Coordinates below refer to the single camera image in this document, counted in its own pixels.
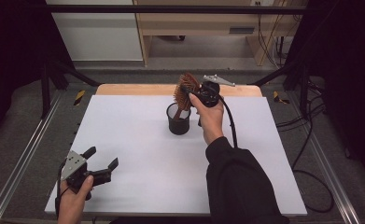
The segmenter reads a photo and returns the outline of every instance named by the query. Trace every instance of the black jacket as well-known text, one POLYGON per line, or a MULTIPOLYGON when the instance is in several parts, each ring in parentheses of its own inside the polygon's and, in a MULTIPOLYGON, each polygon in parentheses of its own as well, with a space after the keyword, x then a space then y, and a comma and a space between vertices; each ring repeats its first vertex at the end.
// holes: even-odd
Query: black jacket
POLYGON ((289 223, 278 209, 272 183, 250 151, 219 137, 205 151, 213 224, 289 223))

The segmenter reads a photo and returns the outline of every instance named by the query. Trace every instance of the hair brush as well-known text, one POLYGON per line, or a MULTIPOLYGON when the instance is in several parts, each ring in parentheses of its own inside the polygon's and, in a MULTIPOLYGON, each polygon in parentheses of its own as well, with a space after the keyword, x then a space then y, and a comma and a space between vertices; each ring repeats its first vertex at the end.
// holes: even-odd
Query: hair brush
POLYGON ((178 84, 174 91, 174 100, 178 105, 178 110, 174 115, 174 119, 179 119, 182 110, 189 110, 191 102, 189 92, 197 92, 200 89, 200 83, 191 73, 185 73, 179 77, 178 84))

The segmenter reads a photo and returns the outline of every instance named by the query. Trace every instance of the gray floor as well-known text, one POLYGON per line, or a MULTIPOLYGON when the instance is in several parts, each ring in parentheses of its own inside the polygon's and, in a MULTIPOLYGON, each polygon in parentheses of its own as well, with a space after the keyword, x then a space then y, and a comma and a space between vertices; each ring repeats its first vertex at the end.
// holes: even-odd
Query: gray floor
MULTIPOLYGON (((251 83, 270 74, 275 69, 266 63, 257 67, 243 37, 199 37, 187 36, 184 42, 175 36, 160 36, 153 40, 148 67, 134 63, 112 63, 99 66, 99 63, 79 62, 82 73, 106 83, 176 83, 181 72, 190 71, 197 77, 218 74, 237 84, 251 83)), ((24 172, 20 184, 10 198, 3 218, 29 218, 54 220, 54 215, 43 212, 49 199, 49 191, 54 186, 57 170, 63 157, 74 141, 90 96, 95 88, 68 76, 71 84, 67 91, 60 93, 62 99, 54 117, 38 145, 24 172), (86 90, 80 105, 73 105, 77 92, 86 90)), ((274 91, 281 99, 289 95, 282 88, 283 77, 277 78, 261 87, 268 98, 274 116, 279 123, 296 118, 298 114, 292 104, 274 101, 274 91)), ((314 78, 317 85, 323 85, 320 78, 314 78)), ((15 91, 12 107, 0 125, 0 192, 23 153, 31 135, 40 121, 41 114, 40 83, 34 82, 15 91)), ((326 114, 314 119, 314 132, 323 151, 328 157, 336 175, 350 200, 361 223, 365 223, 365 170, 359 161, 345 157, 344 146, 326 114)), ((305 139, 303 127, 280 132, 283 146, 290 162, 293 162, 305 139)), ((297 168, 313 173, 324 179, 312 146, 308 146, 298 162, 297 168)), ((330 202, 325 189, 306 175, 296 174, 304 201, 315 208, 326 208, 330 202)), ((344 223, 338 205, 321 214, 308 210, 307 217, 292 217, 293 223, 344 223)), ((112 217, 101 217, 110 220, 112 217)))

